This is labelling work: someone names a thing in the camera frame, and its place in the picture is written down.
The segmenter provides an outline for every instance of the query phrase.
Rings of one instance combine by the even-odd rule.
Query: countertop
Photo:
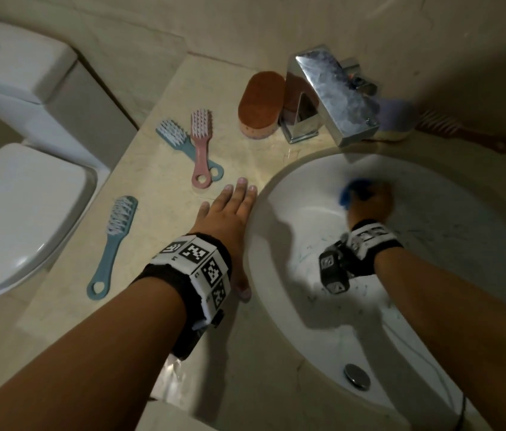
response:
[[[245,138],[237,105],[254,73],[186,57],[51,268],[20,328],[54,342],[127,287],[156,252],[186,233],[202,201],[213,200],[224,185],[246,176],[262,189],[288,164],[335,147],[324,128],[319,136],[295,145],[280,130],[263,140]],[[191,112],[201,107],[213,112],[210,158],[225,168],[224,178],[205,190],[191,186],[192,162],[155,132],[163,118],[188,129]],[[506,219],[506,156],[422,133],[399,144],[362,143],[349,151],[387,154],[434,169],[472,190]],[[135,196],[139,208],[117,255],[111,291],[94,302],[85,286],[103,252],[113,202],[122,195]],[[231,300],[226,313],[221,326],[210,330],[179,367],[179,390],[169,402],[222,431],[407,428],[395,413],[365,404],[306,363],[255,296],[249,304]]]

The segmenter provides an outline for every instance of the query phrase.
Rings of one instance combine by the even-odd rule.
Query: white toilet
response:
[[[3,23],[0,119],[25,138],[0,149],[1,295],[57,256],[136,129],[70,46]]]

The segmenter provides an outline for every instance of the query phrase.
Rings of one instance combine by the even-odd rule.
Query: chrome faucet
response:
[[[377,92],[374,83],[358,77],[359,65],[343,66],[322,45],[289,58],[285,101],[279,124],[290,144],[316,136],[325,124],[339,147],[372,137],[379,124],[362,91]]]

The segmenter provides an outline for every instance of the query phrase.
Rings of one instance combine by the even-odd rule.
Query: blue sponge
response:
[[[348,210],[351,205],[351,191],[357,193],[357,196],[366,201],[372,197],[371,191],[368,189],[369,186],[372,185],[372,181],[366,178],[359,178],[351,181],[348,185],[345,186],[343,191],[341,192],[341,196],[339,197],[339,204],[345,209]]]

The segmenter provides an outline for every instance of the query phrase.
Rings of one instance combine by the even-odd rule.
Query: sink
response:
[[[387,226],[406,248],[506,302],[503,219],[441,174],[378,154],[316,157],[288,166],[270,181],[247,231],[252,286],[278,329],[326,377],[398,411],[413,426],[450,430],[462,393],[377,277],[351,280],[341,295],[329,294],[320,283],[319,254],[347,231],[339,194],[358,177],[393,184],[395,209]],[[367,372],[369,391],[357,390],[344,377],[348,363]]]

